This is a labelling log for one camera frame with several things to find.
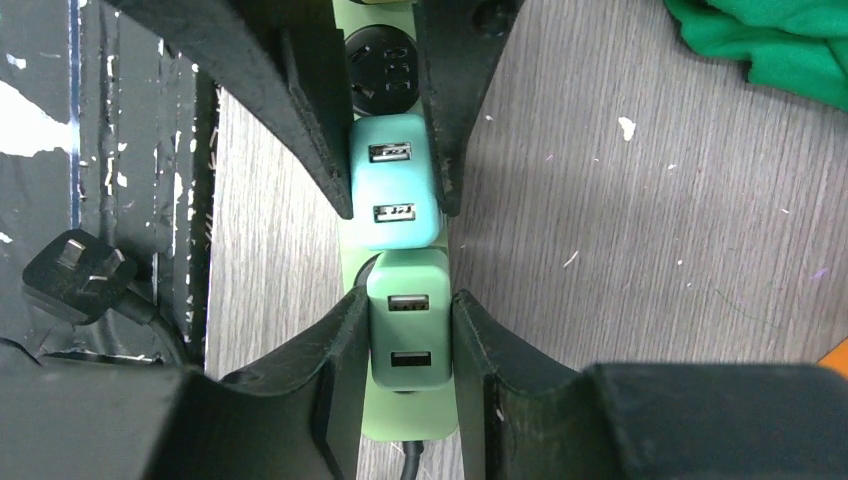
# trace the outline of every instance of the electrical socket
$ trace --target electrical socket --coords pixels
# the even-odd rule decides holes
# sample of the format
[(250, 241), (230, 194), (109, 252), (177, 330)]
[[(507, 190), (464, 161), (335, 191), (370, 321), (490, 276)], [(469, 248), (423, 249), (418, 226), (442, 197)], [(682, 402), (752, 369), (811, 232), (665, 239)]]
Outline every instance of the electrical socket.
[(369, 25), (345, 40), (353, 110), (361, 116), (409, 111), (418, 101), (418, 51), (403, 30)]

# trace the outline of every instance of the charger adapter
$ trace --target charger adapter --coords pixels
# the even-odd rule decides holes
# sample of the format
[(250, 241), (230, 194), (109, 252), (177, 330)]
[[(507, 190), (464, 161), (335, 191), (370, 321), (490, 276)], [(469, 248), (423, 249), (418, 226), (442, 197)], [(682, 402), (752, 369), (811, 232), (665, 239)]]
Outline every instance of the charger adapter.
[(386, 251), (366, 285), (374, 382), (402, 392), (447, 384), (452, 375), (447, 255), (437, 248)]
[(424, 248), (439, 236), (442, 217), (423, 117), (405, 113), (354, 122), (351, 175), (363, 248)]

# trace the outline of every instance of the wood grain surface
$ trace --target wood grain surface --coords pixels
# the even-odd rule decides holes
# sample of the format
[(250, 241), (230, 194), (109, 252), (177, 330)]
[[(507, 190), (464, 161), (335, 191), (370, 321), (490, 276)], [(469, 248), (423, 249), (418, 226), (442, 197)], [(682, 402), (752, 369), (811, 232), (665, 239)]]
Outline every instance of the wood grain surface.
[[(745, 84), (676, 28), (658, 0), (528, 0), (469, 146), (454, 286), (574, 368), (816, 360), (848, 336), (848, 116)], [(215, 377), (342, 293), (326, 200), (235, 100), (221, 114)], [(397, 447), (363, 439), (359, 478), (397, 478)], [(457, 436), (423, 467), (462, 478)]]

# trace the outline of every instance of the black metal frame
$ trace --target black metal frame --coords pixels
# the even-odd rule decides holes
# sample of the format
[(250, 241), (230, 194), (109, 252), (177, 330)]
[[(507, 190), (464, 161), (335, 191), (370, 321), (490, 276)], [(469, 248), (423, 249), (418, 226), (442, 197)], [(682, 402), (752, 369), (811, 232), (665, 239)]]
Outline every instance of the black metal frame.
[(36, 356), (159, 351), (148, 328), (114, 313), (72, 328), (24, 301), (24, 266), (51, 238), (79, 227), (139, 264), (133, 288), (180, 326), (193, 361), (202, 362), (217, 123), (212, 79), (167, 45), (160, 54), (157, 36), (103, 1), (82, 8), (79, 0), (6, 3), (0, 46), (28, 67), (4, 59), (0, 79), (57, 122), (78, 122), (80, 145), (70, 155), (55, 149), (32, 159), (0, 153), (0, 232), (14, 240), (0, 242), (0, 337)]

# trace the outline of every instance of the green towel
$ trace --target green towel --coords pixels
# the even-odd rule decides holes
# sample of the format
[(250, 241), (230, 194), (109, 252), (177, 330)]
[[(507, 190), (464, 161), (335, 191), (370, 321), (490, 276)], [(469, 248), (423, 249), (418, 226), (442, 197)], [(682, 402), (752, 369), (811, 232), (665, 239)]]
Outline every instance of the green towel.
[(751, 62), (748, 81), (848, 110), (848, 0), (665, 0), (706, 57)]

